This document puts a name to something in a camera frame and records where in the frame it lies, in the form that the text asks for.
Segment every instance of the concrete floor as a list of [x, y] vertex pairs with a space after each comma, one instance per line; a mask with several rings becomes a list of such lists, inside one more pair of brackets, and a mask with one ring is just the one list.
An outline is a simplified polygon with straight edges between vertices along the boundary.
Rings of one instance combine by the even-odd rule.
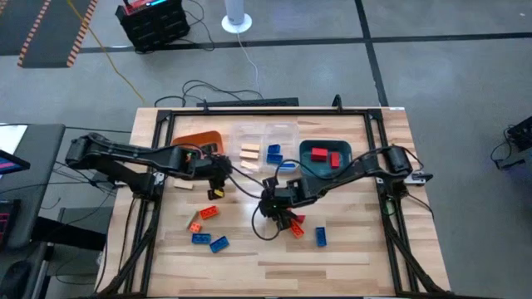
[[[120, 0], [100, 1], [91, 26], [106, 46], [129, 45], [114, 17]], [[215, 42], [236, 41], [220, 30], [222, 2], [200, 1]], [[526, 32], [530, 1], [372, 0], [363, 2], [374, 37]], [[196, 15], [195, 5], [184, 0]], [[254, 26], [243, 40], [361, 37], [352, 0], [247, 0]], [[205, 42], [201, 25], [190, 39]], [[84, 47], [95, 47], [87, 37]], [[529, 298], [532, 286], [532, 178], [522, 169], [500, 172], [489, 159], [502, 130], [532, 114], [532, 41], [376, 44], [387, 98], [408, 113], [417, 152], [435, 174], [427, 185], [453, 291], [466, 295]], [[298, 96], [301, 105], [379, 105], [363, 44], [253, 47], [264, 97]], [[241, 49], [113, 53], [117, 67], [151, 105], [201, 79], [227, 89], [254, 89], [254, 69]], [[0, 57], [0, 121], [62, 122], [130, 130], [140, 100], [112, 71], [103, 54], [81, 54], [70, 69], [21, 69], [16, 56]], [[207, 100], [228, 100], [207, 91]], [[167, 102], [177, 106], [180, 103]], [[67, 131], [68, 140], [82, 131]], [[125, 141], [128, 135], [107, 134]], [[45, 203], [94, 207], [103, 199], [89, 187], [49, 188]], [[58, 209], [43, 212], [49, 218]], [[90, 288], [52, 281], [50, 298], [88, 294]]]

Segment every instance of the wooden block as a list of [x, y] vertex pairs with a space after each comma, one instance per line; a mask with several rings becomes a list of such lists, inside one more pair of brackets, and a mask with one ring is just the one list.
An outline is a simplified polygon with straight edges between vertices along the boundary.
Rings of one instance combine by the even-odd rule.
[[240, 158], [243, 159], [259, 159], [259, 153], [253, 153], [253, 152], [240, 152]]
[[186, 221], [186, 229], [189, 229], [190, 225], [196, 219], [196, 216], [198, 215], [198, 211], [194, 211], [192, 215], [190, 215], [189, 219]]
[[260, 151], [260, 145], [242, 144], [242, 150]]
[[249, 169], [249, 170], [259, 170], [259, 167], [253, 163], [250, 163], [248, 161], [241, 161], [240, 166]]
[[180, 188], [180, 189], [192, 190], [194, 188], [194, 184], [192, 184], [192, 182], [185, 181], [183, 179], [174, 179], [174, 187]]

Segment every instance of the red lego brick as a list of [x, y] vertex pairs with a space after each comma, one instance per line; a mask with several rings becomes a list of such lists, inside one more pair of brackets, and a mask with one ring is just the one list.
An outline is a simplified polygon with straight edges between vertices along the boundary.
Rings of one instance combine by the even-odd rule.
[[305, 221], [305, 215], [298, 215], [296, 221], [299, 223], [303, 223], [303, 221]]
[[218, 207], [216, 206], [204, 208], [201, 211], [199, 211], [199, 215], [201, 215], [202, 219], [213, 217], [214, 215], [218, 215], [218, 213], [219, 213], [219, 210], [218, 210]]
[[192, 224], [190, 225], [190, 231], [191, 231], [192, 233], [199, 233], [200, 230], [201, 230], [201, 224], [199, 224], [199, 223], [192, 223]]
[[293, 236], [295, 238], [302, 237], [305, 234], [305, 231], [303, 231], [303, 229], [299, 226], [299, 224], [295, 220], [291, 219], [291, 221], [292, 221], [292, 226], [290, 227], [290, 230], [292, 231]]
[[312, 161], [327, 161], [327, 150], [320, 148], [313, 148], [312, 154], [310, 155], [310, 160]]
[[331, 153], [331, 168], [337, 169], [340, 167], [340, 153], [333, 152]]

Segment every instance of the monitor screen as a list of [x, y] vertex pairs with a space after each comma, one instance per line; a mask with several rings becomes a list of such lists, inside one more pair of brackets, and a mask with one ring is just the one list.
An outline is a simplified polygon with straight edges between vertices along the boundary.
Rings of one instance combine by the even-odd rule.
[[13, 172], [26, 170], [30, 168], [30, 164], [23, 159], [19, 159], [12, 154], [8, 154], [0, 150], [0, 175], [10, 174]]

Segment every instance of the orange striped floor tape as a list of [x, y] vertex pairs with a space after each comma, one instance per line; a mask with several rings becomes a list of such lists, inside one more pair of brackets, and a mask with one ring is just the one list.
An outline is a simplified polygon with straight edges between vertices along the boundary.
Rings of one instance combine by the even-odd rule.
[[92, 15], [94, 15], [94, 11], [96, 10], [97, 3], [98, 0], [91, 0], [91, 2], [89, 3], [89, 7], [86, 9], [85, 16], [83, 17], [83, 23], [80, 26], [80, 31], [77, 33], [76, 40], [74, 41], [74, 45], [72, 46], [70, 55], [68, 56], [68, 60], [66, 61], [66, 65], [68, 67], [72, 67], [74, 65], [77, 53], [81, 49], [81, 43], [83, 42], [83, 38], [85, 38], [86, 32], [89, 30], [88, 26], [91, 22]]
[[[33, 23], [32, 29], [30, 29], [30, 32], [27, 34], [26, 41], [22, 45], [20, 55], [18, 56], [18, 66], [20, 67], [22, 67], [22, 61], [24, 60], [24, 56], [26, 55], [27, 48], [30, 46], [30, 42], [32, 42], [32, 38], [35, 36], [35, 32], [37, 32], [37, 29], [39, 28], [39, 24], [41, 24], [42, 17], [44, 16], [44, 13], [47, 11], [48, 6], [50, 5], [50, 1], [51, 0], [46, 0], [44, 4], [42, 5], [41, 11], [39, 12], [37, 19]], [[2, 9], [5, 6], [5, 2], [7, 2], [7, 0], [0, 0], [0, 12], [2, 12]], [[98, 0], [91, 0], [91, 2], [89, 3], [85, 16], [83, 17], [83, 23], [80, 26], [80, 31], [77, 33], [76, 40], [74, 41], [74, 45], [72, 46], [72, 49], [66, 61], [66, 65], [68, 67], [71, 67], [74, 65], [74, 61], [76, 60], [77, 53], [81, 49], [81, 43], [83, 42], [83, 38], [85, 37], [86, 32], [88, 31], [89, 22], [91, 21], [94, 11], [96, 10], [97, 3], [98, 3]]]
[[32, 29], [30, 29], [30, 32], [27, 34], [26, 41], [22, 45], [22, 49], [20, 50], [20, 55], [18, 56], [18, 66], [22, 67], [22, 61], [24, 60], [24, 56], [26, 55], [27, 48], [30, 46], [30, 42], [32, 41], [33, 36], [35, 36], [35, 32], [37, 32], [37, 29], [39, 28], [39, 24], [41, 23], [42, 17], [44, 16], [44, 13], [47, 11], [48, 6], [50, 5], [51, 0], [46, 0], [44, 4], [41, 7], [41, 11], [39, 12], [37, 19], [33, 23]]

